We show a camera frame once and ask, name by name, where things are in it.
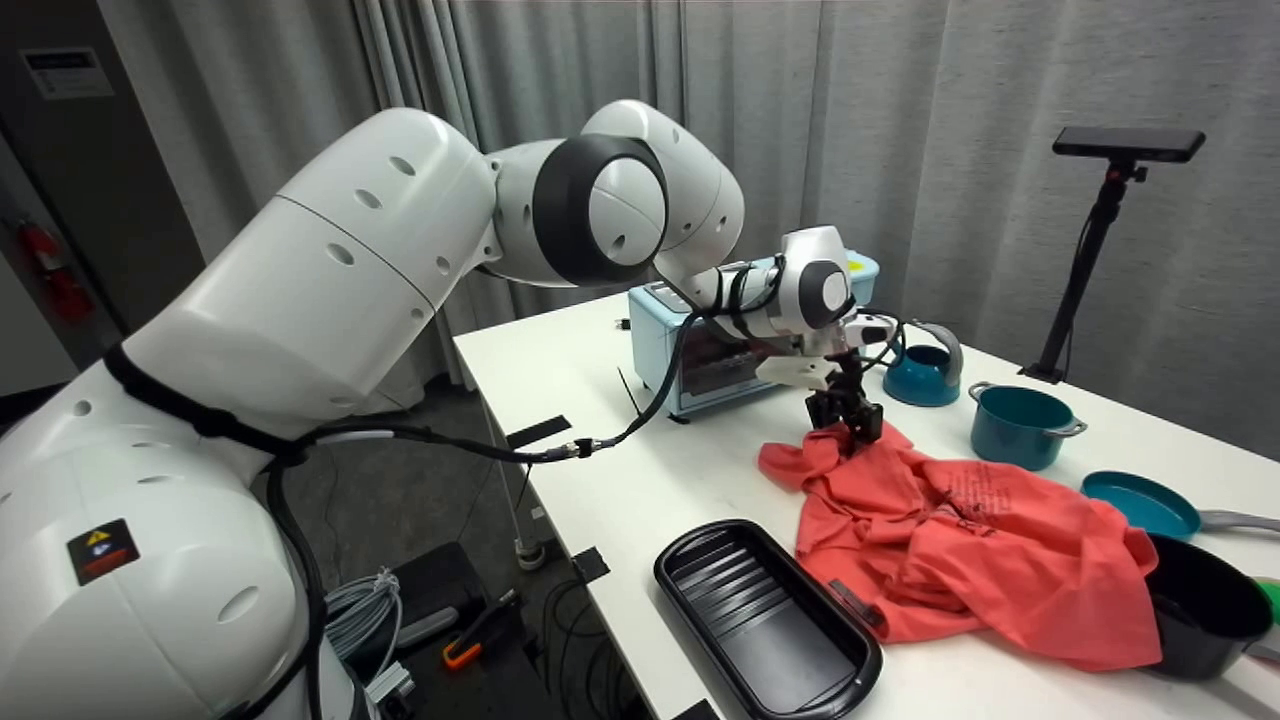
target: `plastic tray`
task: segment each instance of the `plastic tray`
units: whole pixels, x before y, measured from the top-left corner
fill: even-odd
[[[757,525],[683,533],[652,564],[675,610],[675,636],[710,688],[743,718],[821,720],[855,708],[880,678],[880,645]]]

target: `black bowl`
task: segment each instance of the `black bowl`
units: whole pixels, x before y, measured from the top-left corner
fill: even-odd
[[[1273,604],[1231,564],[1154,535],[1162,569],[1147,577],[1164,660],[1154,672],[1181,682],[1222,678],[1247,645],[1267,636]]]

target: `floor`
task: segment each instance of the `floor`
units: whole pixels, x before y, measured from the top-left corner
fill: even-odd
[[[502,441],[483,402],[451,385],[429,390],[422,421],[449,438]],[[562,592],[571,564],[555,535],[549,533],[543,569],[516,564],[513,473],[516,500],[531,509],[527,479],[509,465],[456,447],[332,445],[296,470],[288,498],[330,588],[456,541],[490,592],[519,588],[527,656],[566,720],[652,718],[593,601]]]

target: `red cloth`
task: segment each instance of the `red cloth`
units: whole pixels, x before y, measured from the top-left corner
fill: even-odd
[[[1013,465],[928,459],[891,430],[855,456],[834,434],[765,445],[760,470],[809,493],[798,559],[873,604],[886,642],[990,628],[1094,672],[1162,660],[1158,547],[1110,503]]]

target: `white table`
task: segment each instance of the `white table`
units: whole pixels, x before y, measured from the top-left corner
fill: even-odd
[[[631,336],[620,328],[625,298],[604,298],[537,322],[516,322],[460,336],[460,352],[503,434],[549,417],[567,417],[582,438],[613,438],[631,421],[628,392]],[[965,385],[1017,377],[1013,364],[971,352]],[[880,392],[888,424],[906,430],[920,453],[971,456],[971,402],[954,409],[909,409]],[[1047,470],[1060,486],[1080,486],[1097,470],[1158,475],[1202,509],[1240,509],[1280,517],[1280,465],[1114,404],[1106,398],[1060,390],[1088,424]],[[628,445],[531,473],[567,554],[600,547],[608,582],[593,596],[613,626],[652,708],[675,718],[705,701],[705,686],[675,636],[652,610],[652,559],[682,533],[743,517],[765,525],[784,547],[798,547],[801,498],[757,473],[765,441],[801,441],[809,434],[805,392],[776,392],[691,424],[656,417]],[[1202,547],[1231,559],[1247,577],[1280,577],[1280,543],[1195,535]],[[861,718],[1267,718],[1280,712],[1280,672],[1255,660],[1231,664],[1218,686],[1178,686],[1147,672],[1088,678],[1013,656],[990,642],[957,636],[941,645],[886,649],[886,678],[861,706]]]

